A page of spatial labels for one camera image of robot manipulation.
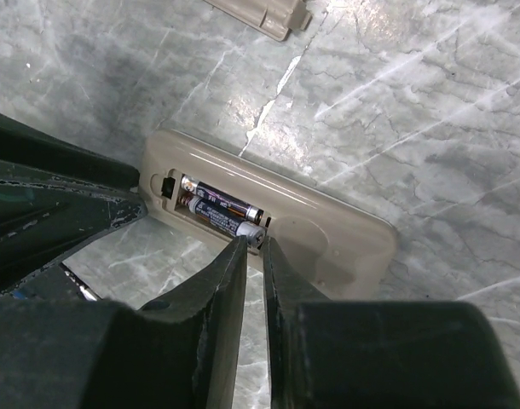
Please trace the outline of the black battery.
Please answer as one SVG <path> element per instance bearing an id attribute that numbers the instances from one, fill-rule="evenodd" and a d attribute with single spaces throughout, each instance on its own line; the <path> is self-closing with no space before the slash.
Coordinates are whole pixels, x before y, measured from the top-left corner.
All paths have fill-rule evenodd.
<path id="1" fill-rule="evenodd" d="M 191 213 L 232 238 L 245 236 L 251 248 L 257 249 L 263 244 L 266 236 L 264 228 L 234 215 L 229 210 L 195 195 L 182 197 L 181 202 Z"/>
<path id="2" fill-rule="evenodd" d="M 193 193 L 202 199 L 231 211 L 239 217 L 245 218 L 248 222 L 259 225 L 263 218 L 263 210 L 191 176 L 182 176 L 181 187 L 187 192 Z"/>

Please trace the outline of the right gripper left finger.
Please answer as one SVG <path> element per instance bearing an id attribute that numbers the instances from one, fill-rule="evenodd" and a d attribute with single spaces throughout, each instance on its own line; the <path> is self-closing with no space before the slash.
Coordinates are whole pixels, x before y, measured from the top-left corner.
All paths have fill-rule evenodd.
<path id="1" fill-rule="evenodd" d="M 140 309 L 0 297 L 0 408 L 229 408 L 246 241 Z"/>

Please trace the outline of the white remote with blue button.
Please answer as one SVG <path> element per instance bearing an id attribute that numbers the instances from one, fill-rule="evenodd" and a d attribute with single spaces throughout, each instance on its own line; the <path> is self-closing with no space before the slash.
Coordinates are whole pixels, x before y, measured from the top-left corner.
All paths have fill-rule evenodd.
<path id="1" fill-rule="evenodd" d="M 181 187 L 183 175 L 263 210 L 266 236 L 249 249 L 253 268 L 262 269 L 267 241 L 276 239 L 291 266 L 330 298 L 370 297 L 396 254 L 388 222 L 192 136 L 156 132 L 146 140 L 139 185 L 150 215 L 217 249 L 232 237 L 182 204 L 194 195 Z"/>

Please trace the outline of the beige battery cover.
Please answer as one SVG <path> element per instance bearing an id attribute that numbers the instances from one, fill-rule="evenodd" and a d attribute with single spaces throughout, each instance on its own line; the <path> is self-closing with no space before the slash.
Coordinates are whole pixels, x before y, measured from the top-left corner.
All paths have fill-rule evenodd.
<path id="1" fill-rule="evenodd" d="M 290 32 L 304 31 L 312 19 L 301 0 L 205 0 L 262 34 L 283 42 Z"/>

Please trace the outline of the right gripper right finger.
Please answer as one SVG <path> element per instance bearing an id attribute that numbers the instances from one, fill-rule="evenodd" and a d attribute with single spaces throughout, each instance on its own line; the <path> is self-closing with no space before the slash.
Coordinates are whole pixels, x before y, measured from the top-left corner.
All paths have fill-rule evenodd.
<path id="1" fill-rule="evenodd" d="M 334 301 L 263 245 L 274 408 L 520 408 L 487 317 L 466 302 Z"/>

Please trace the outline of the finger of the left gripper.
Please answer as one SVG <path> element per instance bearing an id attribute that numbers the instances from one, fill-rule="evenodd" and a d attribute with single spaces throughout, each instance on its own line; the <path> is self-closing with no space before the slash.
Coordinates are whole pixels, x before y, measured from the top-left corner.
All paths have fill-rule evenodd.
<path id="1" fill-rule="evenodd" d="M 52 172 L 0 159 L 0 293 L 143 218 L 138 182 L 113 161 Z"/>
<path id="2" fill-rule="evenodd" d="M 107 187 L 137 187 L 139 171 L 0 113 L 0 159 Z"/>

